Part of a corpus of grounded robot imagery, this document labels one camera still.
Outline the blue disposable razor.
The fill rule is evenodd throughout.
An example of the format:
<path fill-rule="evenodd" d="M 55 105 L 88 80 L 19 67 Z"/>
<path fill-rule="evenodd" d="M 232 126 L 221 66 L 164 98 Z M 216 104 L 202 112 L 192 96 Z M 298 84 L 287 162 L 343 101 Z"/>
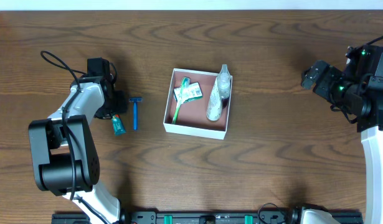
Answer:
<path fill-rule="evenodd" d="M 129 101 L 133 104 L 133 129 L 138 129 L 138 103 L 142 102 L 142 97 L 131 97 Z"/>

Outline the red green toothpaste tube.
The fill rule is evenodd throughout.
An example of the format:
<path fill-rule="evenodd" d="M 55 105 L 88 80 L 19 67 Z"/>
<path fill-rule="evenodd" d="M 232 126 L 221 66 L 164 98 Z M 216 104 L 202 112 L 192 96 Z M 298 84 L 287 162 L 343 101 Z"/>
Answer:
<path fill-rule="evenodd" d="M 119 135 L 122 135 L 122 134 L 126 133 L 126 129 L 125 129 L 123 123 L 122 123 L 122 120 L 121 120 L 121 118 L 117 114 L 114 114 L 112 116 L 111 122 L 112 122 L 112 125 L 113 125 L 115 136 L 119 136 Z"/>

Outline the green white toothbrush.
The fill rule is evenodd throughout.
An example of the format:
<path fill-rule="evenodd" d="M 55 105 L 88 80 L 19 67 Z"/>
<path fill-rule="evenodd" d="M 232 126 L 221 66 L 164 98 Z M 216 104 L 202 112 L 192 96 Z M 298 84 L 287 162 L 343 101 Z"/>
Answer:
<path fill-rule="evenodd" d="M 175 110 L 175 113 L 174 113 L 174 116 L 173 116 L 173 120 L 172 120 L 172 123 L 171 124 L 176 124 L 176 121 L 177 121 L 177 116 L 178 116 L 178 112 L 179 112 L 179 109 L 183 103 L 183 90 L 185 88 L 188 88 L 189 84 L 190 84 L 190 81 L 191 79 L 189 77 L 183 77 L 182 80 L 181 80 L 181 89 L 180 89 L 180 92 L 179 92 L 179 96 L 177 98 L 177 103 L 176 103 L 176 110 Z"/>

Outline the green white soap packet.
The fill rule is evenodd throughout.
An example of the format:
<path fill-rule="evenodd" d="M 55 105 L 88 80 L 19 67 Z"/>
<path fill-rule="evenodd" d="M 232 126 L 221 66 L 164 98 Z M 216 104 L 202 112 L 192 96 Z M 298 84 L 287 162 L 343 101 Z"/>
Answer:
<path fill-rule="evenodd" d="M 187 103 L 190 101 L 198 100 L 203 97 L 202 90 L 198 82 L 191 83 L 187 88 L 182 91 L 182 102 Z"/>

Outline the white cosmetic tube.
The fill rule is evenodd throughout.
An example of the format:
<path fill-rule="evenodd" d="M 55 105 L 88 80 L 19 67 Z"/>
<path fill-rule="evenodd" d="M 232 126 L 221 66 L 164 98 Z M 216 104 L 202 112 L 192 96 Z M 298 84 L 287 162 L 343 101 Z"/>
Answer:
<path fill-rule="evenodd" d="M 222 115 L 222 100 L 219 93 L 217 80 L 214 82 L 209 102 L 207 105 L 206 116 L 210 121 L 218 121 Z"/>

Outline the clear spray bottle dark liquid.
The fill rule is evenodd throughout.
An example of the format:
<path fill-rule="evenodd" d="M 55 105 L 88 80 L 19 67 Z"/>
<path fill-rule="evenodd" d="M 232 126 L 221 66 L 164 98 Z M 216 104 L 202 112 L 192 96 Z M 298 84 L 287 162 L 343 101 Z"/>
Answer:
<path fill-rule="evenodd" d="M 217 76 L 217 87 L 222 101 L 222 107 L 225 108 L 228 105 L 230 97 L 230 84 L 231 76 L 226 64 L 222 65 L 221 71 Z"/>

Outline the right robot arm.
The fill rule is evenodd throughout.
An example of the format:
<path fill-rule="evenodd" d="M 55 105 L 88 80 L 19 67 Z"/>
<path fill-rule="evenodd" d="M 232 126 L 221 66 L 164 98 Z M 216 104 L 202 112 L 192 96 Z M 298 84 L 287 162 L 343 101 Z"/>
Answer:
<path fill-rule="evenodd" d="M 348 48 L 340 71 L 323 60 L 301 74 L 301 86 L 324 98 L 331 111 L 356 124 L 366 162 L 364 223 L 383 223 L 383 47 Z"/>

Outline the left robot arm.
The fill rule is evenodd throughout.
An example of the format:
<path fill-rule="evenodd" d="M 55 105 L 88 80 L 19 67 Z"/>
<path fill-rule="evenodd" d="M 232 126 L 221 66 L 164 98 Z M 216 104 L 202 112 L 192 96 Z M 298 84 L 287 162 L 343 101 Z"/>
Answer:
<path fill-rule="evenodd" d="M 104 58 L 87 60 L 61 107 L 28 127 L 36 186 L 73 201 L 91 223 L 127 223 L 121 202 L 99 180 L 100 161 L 90 130 L 93 119 L 113 119 L 127 110 L 115 89 L 117 71 Z"/>

